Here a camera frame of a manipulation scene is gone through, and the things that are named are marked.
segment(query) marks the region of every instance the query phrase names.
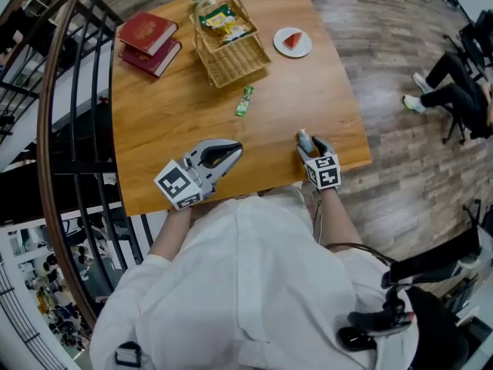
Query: person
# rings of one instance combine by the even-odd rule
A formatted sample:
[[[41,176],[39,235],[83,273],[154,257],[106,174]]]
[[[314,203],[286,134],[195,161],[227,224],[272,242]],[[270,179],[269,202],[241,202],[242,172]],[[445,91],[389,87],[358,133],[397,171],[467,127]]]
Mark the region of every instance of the person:
[[[321,243],[361,244],[337,191],[320,195]],[[150,368],[408,369],[416,318],[376,338],[376,351],[337,340],[351,311],[381,311],[388,268],[367,252],[319,245],[299,188],[225,201],[192,228],[191,213],[172,209],[144,262],[122,276],[96,322],[94,368],[116,368],[116,349],[131,341]]]
[[[449,74],[454,83],[438,89]],[[413,80],[423,95],[404,95],[403,102],[408,109],[424,113],[427,108],[450,103],[475,135],[489,137],[493,134],[493,87],[489,82],[481,86],[475,83],[456,54],[446,52],[426,79],[416,72]]]

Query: black device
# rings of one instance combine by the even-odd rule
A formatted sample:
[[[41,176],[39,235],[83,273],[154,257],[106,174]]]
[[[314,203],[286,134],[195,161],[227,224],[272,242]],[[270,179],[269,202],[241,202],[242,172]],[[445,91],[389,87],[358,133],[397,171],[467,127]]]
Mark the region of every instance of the black device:
[[[471,229],[404,261],[394,261],[362,244],[327,245],[329,250],[346,246],[370,252],[389,266],[389,271],[381,281],[381,287],[388,289],[382,311],[351,312],[347,316],[350,326],[339,330],[337,340],[348,351],[376,349],[374,337],[394,335],[411,326],[414,313],[405,311],[405,303],[397,295],[400,290],[423,282],[443,281],[457,275],[462,267],[473,267],[483,261],[490,261],[493,258],[491,232],[488,233],[474,218],[471,220]]]

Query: floor below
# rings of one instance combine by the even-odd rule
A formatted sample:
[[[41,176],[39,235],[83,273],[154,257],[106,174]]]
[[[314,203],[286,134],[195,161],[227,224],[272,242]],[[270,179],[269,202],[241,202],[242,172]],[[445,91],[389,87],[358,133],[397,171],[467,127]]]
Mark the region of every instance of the floor below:
[[[171,0],[105,0],[124,19]],[[442,137],[451,118],[405,109],[467,19],[441,0],[312,0],[327,25],[359,101],[373,163],[343,174],[340,195],[363,240],[397,259],[420,253],[469,225],[462,205],[493,202],[493,142]],[[455,283],[435,285],[443,294]]]

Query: shoe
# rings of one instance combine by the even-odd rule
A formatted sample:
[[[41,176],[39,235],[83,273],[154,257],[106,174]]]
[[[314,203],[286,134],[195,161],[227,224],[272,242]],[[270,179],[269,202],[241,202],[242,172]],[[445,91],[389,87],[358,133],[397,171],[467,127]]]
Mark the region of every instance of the shoe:
[[[434,91],[434,88],[432,88],[431,86],[428,85],[428,83],[426,82],[426,79],[424,79],[421,74],[418,74],[417,72],[415,72],[413,74],[413,81],[416,85],[418,85],[420,87],[420,89],[423,91],[423,94],[427,94],[427,93],[431,93]]]
[[[402,98],[402,102],[408,109],[412,109],[417,113],[422,114],[424,113],[424,111],[426,111],[426,107],[421,104],[421,100],[419,97],[404,95],[404,97]]]

